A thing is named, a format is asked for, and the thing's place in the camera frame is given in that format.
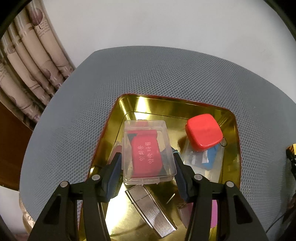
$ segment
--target red cap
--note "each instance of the red cap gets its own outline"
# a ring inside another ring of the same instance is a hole
[[[223,139],[218,123],[210,114],[190,118],[185,125],[185,131],[192,148],[196,151],[205,151]]]

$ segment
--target metal tray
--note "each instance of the metal tray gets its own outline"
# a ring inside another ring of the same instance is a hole
[[[227,141],[219,181],[224,183],[231,180],[239,186],[241,162],[239,136],[234,114],[217,106],[159,96],[125,94],[117,99],[98,142],[89,173],[98,173],[102,166],[106,165],[115,142],[122,140],[124,121],[164,120],[171,146],[182,151],[186,139],[185,124],[187,119],[204,113],[211,114],[217,120]],[[186,228],[182,224],[177,211],[177,205],[180,205],[182,199],[178,194],[175,182],[148,186],[166,215],[178,227],[176,231],[162,240],[183,240]],[[108,205],[105,205],[106,224],[111,239],[118,241],[159,240],[159,237],[143,221],[125,194],[125,190],[129,187],[131,186],[122,184],[119,195],[111,199]],[[79,232],[80,240],[85,240],[82,215]],[[213,228],[210,233],[210,240],[215,240],[215,237],[216,228]]]

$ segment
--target blue object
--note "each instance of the blue object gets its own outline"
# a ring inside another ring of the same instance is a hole
[[[219,145],[220,145],[220,143],[207,150],[207,159],[209,160],[209,162],[202,163],[202,165],[205,167],[205,169],[211,170],[213,168],[213,164],[214,164],[217,152],[218,152]]]
[[[104,179],[102,180],[102,188],[105,191],[106,199],[110,200],[115,196],[116,190],[118,188],[118,183],[120,180],[120,174],[121,174],[121,153],[118,155],[118,158],[116,159],[116,154],[113,157],[113,160],[109,165],[113,165],[113,169],[107,170],[109,172],[110,178],[109,179]]]

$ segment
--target gray mesh surface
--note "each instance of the gray mesh surface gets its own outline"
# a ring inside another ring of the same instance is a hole
[[[20,180],[21,198],[35,220],[60,181],[85,180],[111,108],[124,93],[231,110],[240,138],[241,191],[265,229],[285,210],[295,182],[285,149],[296,142],[296,104],[232,62],[188,50],[135,46],[94,52],[45,109]]]

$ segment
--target black cable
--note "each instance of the black cable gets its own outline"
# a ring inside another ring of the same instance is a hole
[[[271,229],[271,227],[272,227],[277,221],[279,221],[284,215],[285,215],[285,213],[284,213],[283,215],[281,215],[277,220],[275,220],[275,221],[273,222],[273,224],[270,225],[269,228],[265,231],[265,233],[267,233],[267,232]]]

